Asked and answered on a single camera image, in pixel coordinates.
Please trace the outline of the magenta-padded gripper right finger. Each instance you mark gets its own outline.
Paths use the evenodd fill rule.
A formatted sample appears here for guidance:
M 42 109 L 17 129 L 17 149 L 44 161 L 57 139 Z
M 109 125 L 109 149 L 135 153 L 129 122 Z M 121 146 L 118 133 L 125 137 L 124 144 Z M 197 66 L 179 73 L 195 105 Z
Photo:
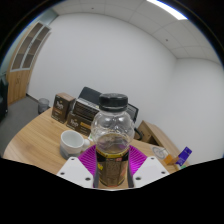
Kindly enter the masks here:
M 127 171 L 129 188 L 140 188 L 168 175 L 169 172 L 155 156 L 147 157 L 134 146 L 130 147 Z

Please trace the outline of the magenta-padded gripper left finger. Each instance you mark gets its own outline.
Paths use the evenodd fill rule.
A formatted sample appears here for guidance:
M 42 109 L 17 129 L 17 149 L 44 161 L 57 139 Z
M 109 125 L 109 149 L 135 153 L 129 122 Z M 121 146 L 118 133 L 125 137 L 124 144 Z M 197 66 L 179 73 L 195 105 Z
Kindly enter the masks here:
M 99 175 L 95 147 L 89 147 L 79 157 L 70 157 L 57 175 L 84 188 L 97 188 Z

